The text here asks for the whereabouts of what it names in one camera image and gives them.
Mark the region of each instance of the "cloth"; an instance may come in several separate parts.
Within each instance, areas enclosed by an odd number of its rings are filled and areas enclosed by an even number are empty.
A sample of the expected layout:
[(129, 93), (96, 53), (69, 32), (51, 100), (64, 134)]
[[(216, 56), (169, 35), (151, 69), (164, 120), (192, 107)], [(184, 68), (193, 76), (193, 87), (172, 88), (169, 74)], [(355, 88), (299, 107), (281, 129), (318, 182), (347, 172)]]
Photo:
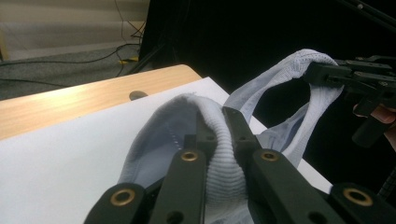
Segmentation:
[[(312, 62), (336, 64), (326, 54), (299, 50), (233, 92), (224, 106), (241, 111), (250, 121), (266, 90), (301, 77)], [(310, 88), (309, 103), (289, 119), (258, 135), (263, 148), (282, 152), (296, 167), (318, 119), (342, 92), (342, 88)], [(245, 176), (233, 156), (231, 134), (221, 105), (204, 97), (182, 94), (157, 109), (131, 145), (119, 183), (136, 183), (146, 188), (164, 177), (173, 155), (183, 148), (184, 135), (195, 134), (197, 112), (218, 139), (207, 171), (205, 223), (253, 223), (248, 211)]]

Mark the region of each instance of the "dark background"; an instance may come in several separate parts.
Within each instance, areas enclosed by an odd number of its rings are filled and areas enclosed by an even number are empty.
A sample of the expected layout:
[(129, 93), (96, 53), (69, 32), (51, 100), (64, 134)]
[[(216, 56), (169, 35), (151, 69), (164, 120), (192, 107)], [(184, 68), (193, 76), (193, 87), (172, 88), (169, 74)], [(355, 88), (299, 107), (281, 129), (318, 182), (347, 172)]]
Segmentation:
[[(392, 1), (364, 2), (396, 17)], [(151, 0), (140, 59), (154, 68), (187, 64), (231, 93), (299, 49), (340, 60), (396, 56), (396, 34), (335, 0)], [(308, 99), (308, 85), (296, 79), (265, 93), (254, 116), (271, 127)], [(353, 105), (341, 96), (329, 107), (304, 158), (332, 183), (378, 192), (396, 154), (385, 137), (371, 148), (351, 141), (364, 121)]]

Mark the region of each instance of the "wooden table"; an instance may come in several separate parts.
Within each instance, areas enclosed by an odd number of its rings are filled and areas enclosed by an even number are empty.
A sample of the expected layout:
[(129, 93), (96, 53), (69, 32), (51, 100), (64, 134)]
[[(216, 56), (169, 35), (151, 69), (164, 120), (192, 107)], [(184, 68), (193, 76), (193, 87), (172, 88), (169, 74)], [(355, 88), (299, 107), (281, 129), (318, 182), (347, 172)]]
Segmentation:
[(151, 95), (199, 79), (187, 65), (177, 65), (0, 101), (0, 139), (127, 103), (132, 91)]

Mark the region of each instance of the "table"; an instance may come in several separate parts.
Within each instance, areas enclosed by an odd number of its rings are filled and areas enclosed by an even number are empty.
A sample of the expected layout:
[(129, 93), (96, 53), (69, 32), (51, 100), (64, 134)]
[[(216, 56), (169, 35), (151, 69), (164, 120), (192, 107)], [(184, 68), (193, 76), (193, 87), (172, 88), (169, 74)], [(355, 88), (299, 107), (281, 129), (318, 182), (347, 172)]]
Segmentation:
[(0, 140), (129, 102), (132, 91), (151, 95), (199, 79), (187, 65), (176, 65), (0, 101)]

